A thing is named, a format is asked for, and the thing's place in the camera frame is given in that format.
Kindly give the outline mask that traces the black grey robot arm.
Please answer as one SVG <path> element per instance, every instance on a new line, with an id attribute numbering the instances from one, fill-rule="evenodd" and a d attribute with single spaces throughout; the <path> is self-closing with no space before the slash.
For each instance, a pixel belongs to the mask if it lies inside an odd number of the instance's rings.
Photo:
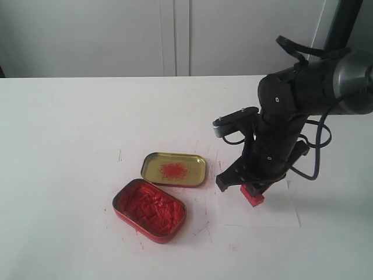
<path id="1" fill-rule="evenodd" d="M 242 185 L 251 197 L 294 170 L 295 162 L 315 151 L 317 179 L 322 141 L 329 115 L 366 115 L 372 112 L 372 54 L 348 47 L 325 51 L 279 36 L 277 44 L 296 63 L 270 73 L 258 85 L 258 107 L 242 108 L 214 120 L 214 133 L 225 139 L 243 134 L 241 156 L 216 177 L 221 191 Z"/>

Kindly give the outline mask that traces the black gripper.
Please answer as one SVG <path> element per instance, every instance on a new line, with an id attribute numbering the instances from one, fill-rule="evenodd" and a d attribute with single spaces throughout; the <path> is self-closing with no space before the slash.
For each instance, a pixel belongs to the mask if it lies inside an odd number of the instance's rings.
<path id="1" fill-rule="evenodd" d="M 283 118 L 263 110 L 248 124 L 244 150 L 224 172 L 216 176 L 221 192 L 231 186 L 247 185 L 250 196 L 263 194 L 273 183 L 283 179 L 287 171 L 309 152 L 309 146 L 299 140 L 307 116 Z"/>

